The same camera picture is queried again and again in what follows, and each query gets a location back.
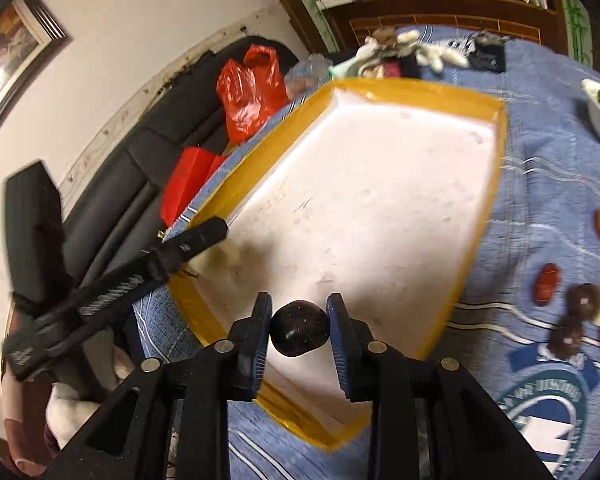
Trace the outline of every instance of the red date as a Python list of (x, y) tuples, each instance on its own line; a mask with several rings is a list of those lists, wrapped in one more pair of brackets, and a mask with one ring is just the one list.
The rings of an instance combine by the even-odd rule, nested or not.
[(534, 301), (545, 306), (551, 301), (555, 289), (560, 285), (560, 269), (555, 264), (545, 264), (536, 278), (534, 285)]

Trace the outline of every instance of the picture frame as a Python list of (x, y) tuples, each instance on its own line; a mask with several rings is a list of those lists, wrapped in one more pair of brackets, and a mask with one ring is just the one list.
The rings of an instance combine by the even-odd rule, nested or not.
[(0, 124), (27, 81), (66, 39), (40, 0), (13, 0), (0, 12)]

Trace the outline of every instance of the green bamboo decal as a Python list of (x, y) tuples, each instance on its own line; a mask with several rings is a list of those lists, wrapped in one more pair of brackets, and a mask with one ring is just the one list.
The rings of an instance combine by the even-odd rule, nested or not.
[(306, 10), (309, 12), (315, 27), (318, 29), (318, 32), (320, 33), (320, 36), (327, 47), (327, 50), (329, 52), (337, 52), (339, 50), (338, 42), (331, 31), (329, 23), (322, 14), (322, 11), (318, 9), (318, 5), (316, 4), (315, 0), (302, 0), (302, 3), (304, 3)]
[(568, 27), (569, 55), (583, 65), (592, 66), (593, 42), (589, 13), (579, 0), (562, 0)]

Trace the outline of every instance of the dark round fruit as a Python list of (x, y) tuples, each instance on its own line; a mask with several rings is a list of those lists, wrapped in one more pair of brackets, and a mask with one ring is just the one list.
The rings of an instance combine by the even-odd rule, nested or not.
[(593, 319), (600, 311), (600, 287), (583, 283), (567, 290), (567, 312), (569, 316), (583, 321)]
[(563, 317), (551, 330), (549, 350), (558, 358), (567, 360), (577, 354), (582, 342), (582, 322), (575, 317)]
[(329, 318), (315, 303), (292, 301), (273, 315), (269, 335), (278, 352), (297, 357), (327, 342)]

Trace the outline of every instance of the red plastic bag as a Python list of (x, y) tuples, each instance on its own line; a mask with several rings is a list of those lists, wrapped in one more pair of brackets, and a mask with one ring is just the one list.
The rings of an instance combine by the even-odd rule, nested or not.
[(226, 159), (202, 148), (185, 148), (162, 195), (160, 218), (171, 227), (203, 184)]
[(252, 44), (242, 63), (227, 61), (216, 83), (232, 144), (247, 140), (288, 103), (275, 49)]

